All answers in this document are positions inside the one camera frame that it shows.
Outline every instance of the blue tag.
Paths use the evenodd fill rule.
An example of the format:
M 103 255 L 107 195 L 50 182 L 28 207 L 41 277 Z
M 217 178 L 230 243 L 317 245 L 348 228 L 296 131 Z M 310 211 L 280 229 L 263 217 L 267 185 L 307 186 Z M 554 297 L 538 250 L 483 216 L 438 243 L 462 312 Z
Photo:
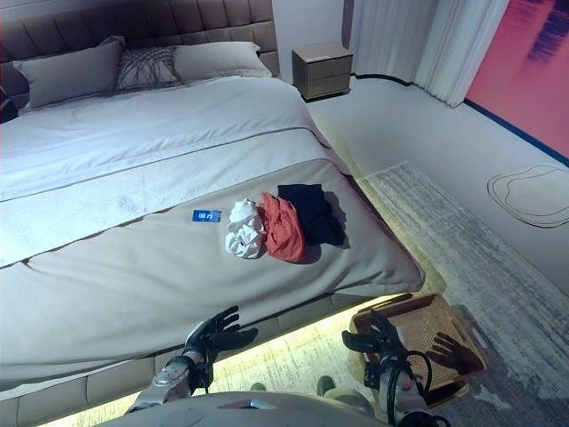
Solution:
M 221 221 L 221 211 L 202 211 L 195 209 L 192 221 L 195 222 L 219 222 Z

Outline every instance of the white towel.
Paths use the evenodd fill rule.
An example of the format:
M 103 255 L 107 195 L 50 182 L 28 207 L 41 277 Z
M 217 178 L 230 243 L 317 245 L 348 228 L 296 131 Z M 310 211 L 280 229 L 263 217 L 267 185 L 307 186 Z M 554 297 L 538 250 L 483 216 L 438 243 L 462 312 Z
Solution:
M 229 214 L 229 233 L 225 250 L 240 258 L 256 258 L 263 240 L 263 223 L 255 202 L 244 199 L 235 202 Z

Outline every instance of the pillow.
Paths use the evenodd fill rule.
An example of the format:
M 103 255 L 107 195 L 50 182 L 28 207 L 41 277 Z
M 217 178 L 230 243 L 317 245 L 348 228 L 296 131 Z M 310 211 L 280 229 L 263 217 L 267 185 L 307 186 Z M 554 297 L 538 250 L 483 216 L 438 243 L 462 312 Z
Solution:
M 124 39 L 109 37 L 78 52 L 15 60 L 13 66 L 29 83 L 29 104 L 36 109 L 47 104 L 100 93 L 111 93 L 118 75 Z
M 0 123 L 9 122 L 18 116 L 18 109 L 0 86 Z
M 178 46 L 174 67 L 185 84 L 215 77 L 272 77 L 252 42 L 216 42 Z
M 174 69 L 175 46 L 124 51 L 116 89 L 132 91 L 182 85 Z

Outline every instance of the black cable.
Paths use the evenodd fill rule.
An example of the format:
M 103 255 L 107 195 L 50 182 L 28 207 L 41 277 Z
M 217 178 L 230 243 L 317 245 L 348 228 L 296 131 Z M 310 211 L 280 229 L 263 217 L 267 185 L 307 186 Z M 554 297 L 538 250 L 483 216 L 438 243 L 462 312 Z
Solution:
M 422 397 L 425 397 L 430 390 L 430 385 L 433 383 L 433 366 L 430 364 L 429 358 L 427 356 L 425 356 L 423 353 L 421 353 L 420 351 L 416 351 L 416 350 L 408 351 L 406 359 L 409 358 L 409 356 L 419 356 L 420 358 L 422 358 L 425 361 L 425 365 L 427 365 L 427 381 L 425 382 L 424 387 L 421 387 L 422 390 L 419 389 L 419 394 Z
M 411 369 L 411 365 L 407 361 L 410 356 L 419 356 L 425 361 L 425 365 L 427 365 L 427 381 L 423 386 L 421 382 L 415 378 L 413 375 L 413 371 Z M 387 368 L 386 365 L 394 365 L 391 373 L 389 375 L 388 381 L 388 389 L 387 389 L 387 407 L 388 407 L 388 421 L 391 425 L 395 425 L 395 396 L 397 393 L 397 383 L 399 381 L 399 376 L 402 372 L 406 372 L 411 379 L 414 380 L 415 385 L 417 386 L 417 391 L 422 397 L 425 397 L 429 392 L 430 386 L 433 382 L 433 366 L 430 364 L 429 358 L 425 356 L 425 354 L 421 353 L 420 351 L 411 350 L 407 351 L 404 356 L 400 356 L 397 360 L 393 359 L 386 359 L 380 364 L 380 372 L 384 372 L 384 369 Z M 442 416 L 431 416 L 426 422 L 429 421 L 443 421 L 447 427 L 450 427 L 451 424 Z

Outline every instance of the bed frame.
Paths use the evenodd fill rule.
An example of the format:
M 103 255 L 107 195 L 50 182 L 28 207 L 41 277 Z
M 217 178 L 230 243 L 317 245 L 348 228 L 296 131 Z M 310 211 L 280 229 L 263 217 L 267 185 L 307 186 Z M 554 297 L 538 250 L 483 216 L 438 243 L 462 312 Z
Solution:
M 113 35 L 124 36 L 130 48 L 252 41 L 260 46 L 263 63 L 274 76 L 279 75 L 271 0 L 161 0 L 105 6 L 8 22 L 0 31 L 1 85 L 18 108 L 28 102 L 28 82 L 14 69 L 13 60 L 78 51 Z M 260 335 L 256 342 L 267 341 L 369 299 L 348 294 L 322 295 L 257 322 Z M 0 425 L 45 423 L 139 391 L 179 352 L 171 349 L 148 355 L 2 400 Z

